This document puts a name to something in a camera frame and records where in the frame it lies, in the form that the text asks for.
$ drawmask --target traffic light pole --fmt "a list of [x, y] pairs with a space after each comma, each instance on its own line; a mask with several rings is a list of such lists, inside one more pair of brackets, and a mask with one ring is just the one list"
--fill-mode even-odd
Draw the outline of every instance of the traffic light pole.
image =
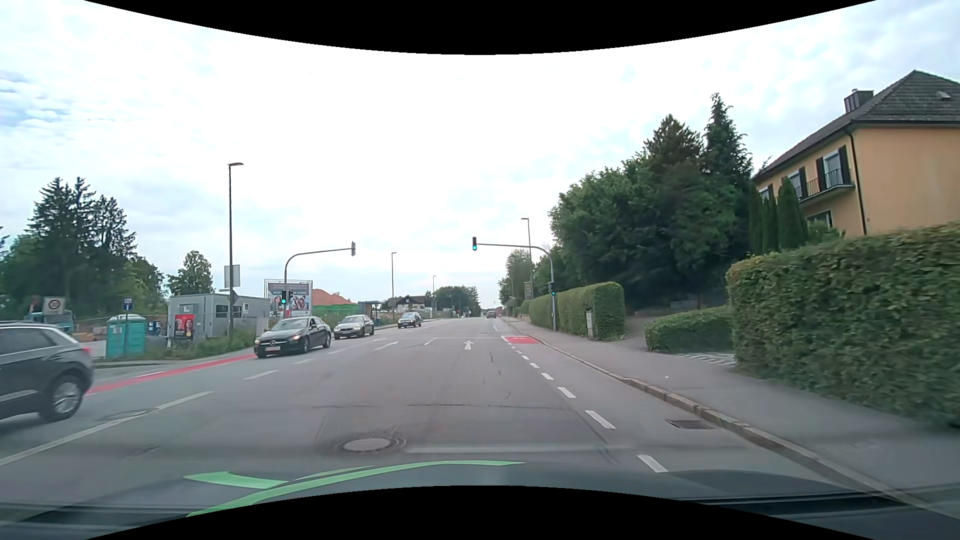
[[[290, 261], [293, 260], [294, 257], [299, 257], [299, 256], [301, 256], [301, 255], [313, 255], [313, 254], [315, 254], [315, 253], [332, 253], [332, 252], [335, 252], [335, 251], [349, 251], [349, 252], [350, 252], [350, 256], [351, 256], [351, 257], [354, 257], [354, 256], [356, 256], [356, 254], [357, 254], [357, 244], [356, 244], [356, 242], [350, 242], [350, 247], [348, 247], [348, 248], [340, 248], [340, 249], [337, 249], [337, 250], [305, 251], [305, 252], [303, 252], [303, 253], [296, 253], [296, 254], [291, 255], [290, 258], [287, 259], [287, 263], [283, 265], [283, 297], [282, 297], [282, 298], [283, 298], [283, 299], [286, 299], [286, 298], [289, 296], [289, 295], [287, 294], [287, 266], [290, 265]], [[287, 309], [286, 309], [286, 308], [287, 308], [287, 306], [284, 305], [284, 306], [283, 306], [283, 315], [284, 315], [283, 318], [284, 318], [284, 319], [287, 318], [287, 317], [286, 317], [286, 313], [287, 313]]]
[[[541, 248], [541, 247], [539, 247], [539, 246], [517, 246], [517, 245], [515, 245], [515, 244], [481, 244], [480, 242], [477, 242], [477, 241], [476, 241], [476, 236], [475, 236], [474, 239], [473, 239], [473, 245], [475, 245], [475, 246], [497, 246], [497, 247], [501, 247], [501, 248], [538, 249], [538, 250], [542, 251], [542, 252], [546, 255], [547, 259], [550, 261], [550, 282], [551, 282], [551, 283], [554, 282], [554, 279], [553, 279], [553, 258], [550, 257], [550, 252], [546, 251], [545, 249], [543, 249], [543, 248]], [[557, 331], [557, 295], [553, 294], [552, 291], [550, 292], [550, 310], [551, 310], [551, 314], [553, 315], [553, 331]]]

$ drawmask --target balcony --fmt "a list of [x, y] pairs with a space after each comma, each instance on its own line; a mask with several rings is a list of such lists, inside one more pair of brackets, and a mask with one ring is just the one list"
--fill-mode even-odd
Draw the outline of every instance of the balcony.
[[845, 183], [840, 170], [828, 171], [824, 175], [824, 182], [821, 184], [819, 178], [807, 181], [806, 192], [799, 193], [800, 201], [805, 203], [810, 199], [825, 199], [843, 191], [853, 189], [853, 184]]

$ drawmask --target red painted road surface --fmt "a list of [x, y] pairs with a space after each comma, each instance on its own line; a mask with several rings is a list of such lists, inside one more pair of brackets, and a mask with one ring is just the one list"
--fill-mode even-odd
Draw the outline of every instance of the red painted road surface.
[[97, 384], [93, 388], [90, 388], [90, 390], [86, 393], [86, 395], [89, 396], [91, 394], [100, 394], [101, 392], [109, 392], [110, 390], [123, 388], [124, 386], [130, 386], [131, 384], [138, 384], [140, 382], [146, 382], [148, 380], [157, 380], [157, 379], [163, 379], [166, 377], [173, 377], [174, 375], [179, 375], [181, 373], [187, 373], [189, 371], [197, 371], [198, 369], [218, 366], [221, 364], [235, 362], [237, 360], [248, 360], [255, 356], [256, 355], [235, 356], [233, 358], [224, 358], [222, 360], [213, 360], [209, 362], [204, 362], [202, 364], [195, 364], [192, 366], [170, 369], [164, 372], [147, 375], [145, 377], [141, 376], [141, 377], [134, 377], [132, 379], [127, 379], [127, 380], [118, 380], [116, 382], [105, 382], [103, 384]]
[[507, 343], [540, 343], [529, 335], [504, 335], [503, 338]]

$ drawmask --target chimney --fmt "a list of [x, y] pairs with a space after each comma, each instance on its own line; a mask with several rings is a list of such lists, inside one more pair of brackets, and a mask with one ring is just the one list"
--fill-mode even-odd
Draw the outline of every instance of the chimney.
[[851, 94], [844, 98], [843, 107], [846, 110], [846, 113], [849, 114], [850, 112], [859, 109], [865, 103], [873, 99], [873, 97], [873, 90], [858, 90], [854, 88], [851, 90]]

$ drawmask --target red poster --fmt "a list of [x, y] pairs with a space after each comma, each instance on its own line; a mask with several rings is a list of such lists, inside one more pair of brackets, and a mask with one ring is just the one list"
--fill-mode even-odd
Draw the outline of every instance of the red poster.
[[174, 315], [174, 337], [178, 339], [193, 339], [193, 313], [179, 313]]

